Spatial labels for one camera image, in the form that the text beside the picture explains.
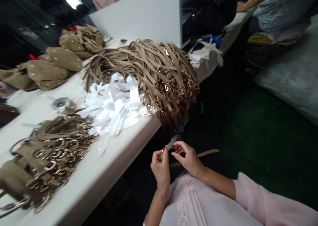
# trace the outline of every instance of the woman's right hand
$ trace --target woman's right hand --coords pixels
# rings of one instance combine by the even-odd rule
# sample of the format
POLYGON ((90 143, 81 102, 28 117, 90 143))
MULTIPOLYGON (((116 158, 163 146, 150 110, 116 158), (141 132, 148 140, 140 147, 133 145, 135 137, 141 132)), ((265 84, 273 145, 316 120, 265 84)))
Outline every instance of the woman's right hand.
POLYGON ((202 164, 195 150, 184 141, 178 141, 174 144, 175 152, 171 153, 181 165, 194 177, 203 179, 207 172, 206 167, 202 164))

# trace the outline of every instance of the light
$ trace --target light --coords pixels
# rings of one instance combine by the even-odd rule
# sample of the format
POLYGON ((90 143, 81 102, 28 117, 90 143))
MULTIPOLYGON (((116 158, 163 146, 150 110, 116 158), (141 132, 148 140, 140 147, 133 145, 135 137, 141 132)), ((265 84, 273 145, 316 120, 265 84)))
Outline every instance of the light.
POLYGON ((81 0, 66 0, 66 2, 74 9, 77 5, 82 4, 81 0))

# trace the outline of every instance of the pink blouse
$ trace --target pink blouse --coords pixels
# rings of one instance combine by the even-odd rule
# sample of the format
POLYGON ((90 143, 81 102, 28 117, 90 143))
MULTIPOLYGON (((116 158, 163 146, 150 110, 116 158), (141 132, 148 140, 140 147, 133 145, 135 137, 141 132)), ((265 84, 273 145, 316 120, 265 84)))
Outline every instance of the pink blouse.
POLYGON ((190 174, 180 176, 170 186, 160 225, 318 225, 318 212, 308 206, 267 191, 241 172, 233 181, 236 201, 190 174))

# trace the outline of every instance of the pink sleeve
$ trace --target pink sleeve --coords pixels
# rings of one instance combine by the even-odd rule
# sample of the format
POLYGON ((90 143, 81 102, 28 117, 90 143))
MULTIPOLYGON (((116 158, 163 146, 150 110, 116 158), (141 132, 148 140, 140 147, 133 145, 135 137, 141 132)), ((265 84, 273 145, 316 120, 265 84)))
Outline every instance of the pink sleeve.
POLYGON ((286 197, 273 194, 243 173, 234 180, 236 201, 266 226, 318 225, 318 212, 286 197))

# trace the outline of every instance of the white plastic bag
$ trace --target white plastic bag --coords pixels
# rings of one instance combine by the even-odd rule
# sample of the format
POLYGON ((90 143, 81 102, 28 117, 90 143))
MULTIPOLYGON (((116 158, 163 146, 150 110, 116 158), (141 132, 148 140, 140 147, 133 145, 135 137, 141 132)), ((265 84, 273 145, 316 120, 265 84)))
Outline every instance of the white plastic bag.
POLYGON ((260 72, 255 82, 318 125, 318 15, 294 47, 260 72))
POLYGON ((215 43, 212 43, 212 37, 210 38, 209 43, 202 39, 196 41, 188 55, 192 60, 192 66, 195 69, 199 83, 209 77, 218 65, 223 66, 221 54, 222 52, 216 48, 215 43), (194 51, 194 48, 199 43, 203 44, 204 47, 194 51))

